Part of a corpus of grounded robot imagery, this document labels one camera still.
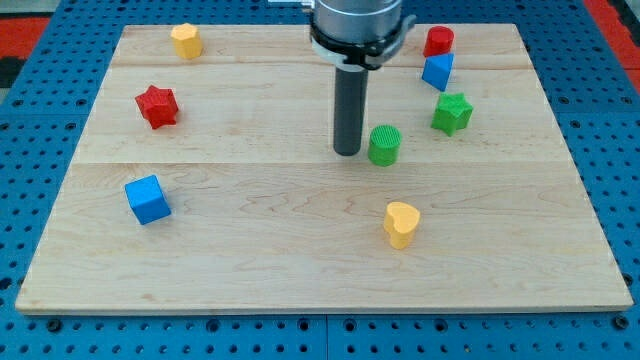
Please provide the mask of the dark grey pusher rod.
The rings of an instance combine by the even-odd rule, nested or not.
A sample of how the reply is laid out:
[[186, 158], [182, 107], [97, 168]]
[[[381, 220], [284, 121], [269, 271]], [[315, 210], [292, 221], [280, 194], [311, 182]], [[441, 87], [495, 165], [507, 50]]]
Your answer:
[[342, 156], [361, 148], [368, 72], [335, 71], [333, 149]]

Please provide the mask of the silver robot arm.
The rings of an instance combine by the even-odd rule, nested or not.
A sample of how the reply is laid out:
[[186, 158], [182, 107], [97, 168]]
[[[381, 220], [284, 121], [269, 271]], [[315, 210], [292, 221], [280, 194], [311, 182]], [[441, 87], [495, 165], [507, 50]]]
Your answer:
[[402, 48], [417, 17], [402, 14], [402, 0], [267, 0], [310, 14], [314, 52], [335, 67], [332, 147], [341, 156], [361, 149], [368, 75]]

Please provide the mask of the black and white rod clamp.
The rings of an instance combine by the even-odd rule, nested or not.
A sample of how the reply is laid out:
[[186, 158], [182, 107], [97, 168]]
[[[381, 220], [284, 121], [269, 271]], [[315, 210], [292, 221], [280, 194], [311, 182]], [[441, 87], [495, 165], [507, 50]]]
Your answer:
[[406, 35], [415, 25], [416, 16], [409, 15], [379, 40], [348, 43], [329, 37], [311, 20], [309, 37], [314, 52], [336, 68], [343, 71], [375, 71], [401, 50]]

